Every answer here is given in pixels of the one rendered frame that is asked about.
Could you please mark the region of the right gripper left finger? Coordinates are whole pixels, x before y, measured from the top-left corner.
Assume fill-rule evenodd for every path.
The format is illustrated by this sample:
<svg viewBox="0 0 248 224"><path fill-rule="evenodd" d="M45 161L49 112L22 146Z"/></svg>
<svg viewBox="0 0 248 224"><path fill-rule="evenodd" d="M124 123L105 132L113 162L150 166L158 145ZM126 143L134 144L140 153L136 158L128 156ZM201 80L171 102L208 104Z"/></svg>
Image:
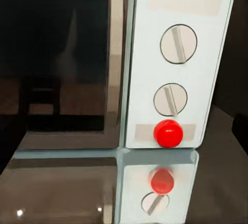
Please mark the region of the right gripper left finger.
<svg viewBox="0 0 248 224"><path fill-rule="evenodd" d="M27 132L23 114L0 119L0 175Z"/></svg>

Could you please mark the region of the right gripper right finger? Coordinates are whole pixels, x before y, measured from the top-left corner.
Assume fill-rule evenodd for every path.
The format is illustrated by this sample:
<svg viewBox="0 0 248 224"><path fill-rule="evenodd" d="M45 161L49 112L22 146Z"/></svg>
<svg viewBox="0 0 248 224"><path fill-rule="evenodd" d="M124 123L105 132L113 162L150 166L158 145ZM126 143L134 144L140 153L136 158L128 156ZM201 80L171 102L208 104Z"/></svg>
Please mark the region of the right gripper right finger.
<svg viewBox="0 0 248 224"><path fill-rule="evenodd" d="M236 114L231 131L248 155L248 115Z"/></svg>

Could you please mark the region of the microwave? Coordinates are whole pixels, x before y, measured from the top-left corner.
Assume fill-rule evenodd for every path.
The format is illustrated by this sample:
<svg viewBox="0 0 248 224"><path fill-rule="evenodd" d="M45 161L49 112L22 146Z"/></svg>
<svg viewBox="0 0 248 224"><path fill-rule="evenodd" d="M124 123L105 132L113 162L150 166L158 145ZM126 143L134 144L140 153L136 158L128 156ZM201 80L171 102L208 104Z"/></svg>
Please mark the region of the microwave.
<svg viewBox="0 0 248 224"><path fill-rule="evenodd" d="M199 147L233 1L0 0L0 119L23 114L17 149Z"/></svg>

